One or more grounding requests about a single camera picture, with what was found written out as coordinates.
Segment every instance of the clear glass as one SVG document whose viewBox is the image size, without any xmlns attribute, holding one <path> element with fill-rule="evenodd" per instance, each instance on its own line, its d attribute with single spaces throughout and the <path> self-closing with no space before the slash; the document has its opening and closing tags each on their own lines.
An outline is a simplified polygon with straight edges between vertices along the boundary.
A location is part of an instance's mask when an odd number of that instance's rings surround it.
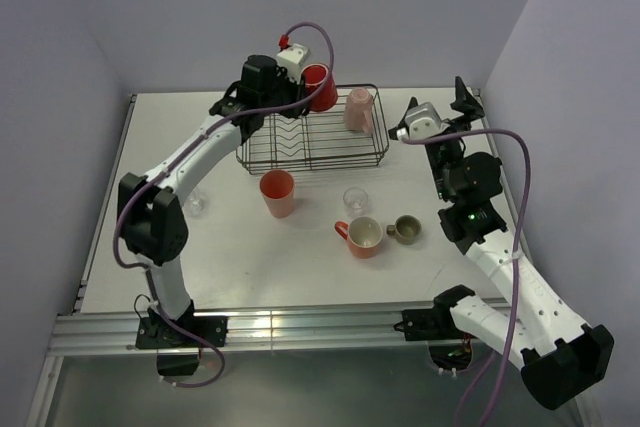
<svg viewBox="0 0 640 427">
<path fill-rule="evenodd" d="M 187 197 L 187 200 L 182 207 L 184 213 L 189 217 L 200 217 L 205 206 L 204 195 L 197 187 Z"/>
<path fill-rule="evenodd" d="M 347 189 L 342 197 L 344 209 L 347 215 L 355 219 L 367 212 L 369 206 L 369 196 L 360 187 Z"/>
</svg>

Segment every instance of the glass cup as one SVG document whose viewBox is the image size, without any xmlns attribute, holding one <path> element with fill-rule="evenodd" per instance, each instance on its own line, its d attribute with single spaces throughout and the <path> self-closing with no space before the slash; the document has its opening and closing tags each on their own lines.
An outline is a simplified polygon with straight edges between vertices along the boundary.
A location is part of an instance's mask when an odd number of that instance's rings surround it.
<svg viewBox="0 0 640 427">
<path fill-rule="evenodd" d="M 360 187 L 347 189 L 342 197 L 346 214 L 355 219 L 367 211 L 369 196 Z"/>
</svg>

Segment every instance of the purple wall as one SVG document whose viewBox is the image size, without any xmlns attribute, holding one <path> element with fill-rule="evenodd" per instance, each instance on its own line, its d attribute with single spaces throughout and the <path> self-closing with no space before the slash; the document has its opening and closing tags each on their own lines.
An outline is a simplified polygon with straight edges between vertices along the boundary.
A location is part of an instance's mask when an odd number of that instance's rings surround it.
<svg viewBox="0 0 640 427">
<path fill-rule="evenodd" d="M 529 0 L 484 91 L 527 140 L 526 234 L 539 269 L 616 340 L 594 388 L 606 425 L 639 425 L 640 0 Z M 514 192 L 522 160 L 500 142 Z"/>
<path fill-rule="evenodd" d="M 68 0 L 0 11 L 0 418 L 15 426 L 73 303 L 126 98 Z"/>
<path fill-rule="evenodd" d="M 334 40 L 338 82 L 473 85 L 489 77 L 526 0 L 74 0 L 132 92 L 226 88 L 250 53 L 300 20 Z M 316 59 L 326 59 L 315 33 Z"/>
</svg>

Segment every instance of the dish rack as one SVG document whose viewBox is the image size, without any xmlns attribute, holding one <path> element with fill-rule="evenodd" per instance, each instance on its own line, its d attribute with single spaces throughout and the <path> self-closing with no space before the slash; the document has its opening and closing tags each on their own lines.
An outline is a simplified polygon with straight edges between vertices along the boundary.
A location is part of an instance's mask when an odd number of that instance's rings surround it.
<svg viewBox="0 0 640 427">
<path fill-rule="evenodd" d="M 376 167 L 389 150 L 389 136 L 380 92 L 373 84 L 339 85 L 338 102 L 326 112 L 287 119 L 274 114 L 264 126 L 236 151 L 236 157 L 250 174 L 272 169 L 289 172 Z M 347 95 L 365 88 L 373 95 L 373 132 L 352 132 L 343 116 Z"/>
</svg>

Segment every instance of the white table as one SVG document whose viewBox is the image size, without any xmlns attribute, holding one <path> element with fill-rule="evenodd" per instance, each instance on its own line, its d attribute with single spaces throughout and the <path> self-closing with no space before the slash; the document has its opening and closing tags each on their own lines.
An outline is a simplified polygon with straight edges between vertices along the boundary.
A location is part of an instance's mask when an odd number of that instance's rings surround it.
<svg viewBox="0 0 640 427">
<path fill-rule="evenodd" d="M 381 89 L 387 127 L 395 125 L 411 96 L 431 101 L 443 118 L 458 115 L 449 103 L 453 89 Z M 142 174 L 164 160 L 197 128 L 222 93 L 137 96 L 106 215 L 90 254 L 82 313 L 130 312 L 138 293 L 147 293 L 142 271 L 125 271 L 113 260 L 117 184 L 127 172 Z M 476 122 L 474 128 L 482 124 Z M 467 152 L 490 151 L 485 136 L 469 138 Z M 432 300 L 463 283 L 484 298 L 497 289 L 442 233 L 438 199 L 424 148 L 391 142 L 377 168 L 294 174 L 297 209 L 287 219 L 271 217 L 251 176 L 229 155 L 201 182 L 208 204 L 188 218 L 189 242 L 182 253 L 187 289 L 198 309 L 276 308 Z M 385 238 L 380 253 L 353 258 L 334 231 L 346 220 L 342 195 L 364 188 L 370 216 L 384 225 L 403 214 L 420 219 L 421 240 L 402 246 Z M 513 228 L 505 195 L 497 211 Z M 126 260 L 133 256 L 122 250 Z"/>
</svg>

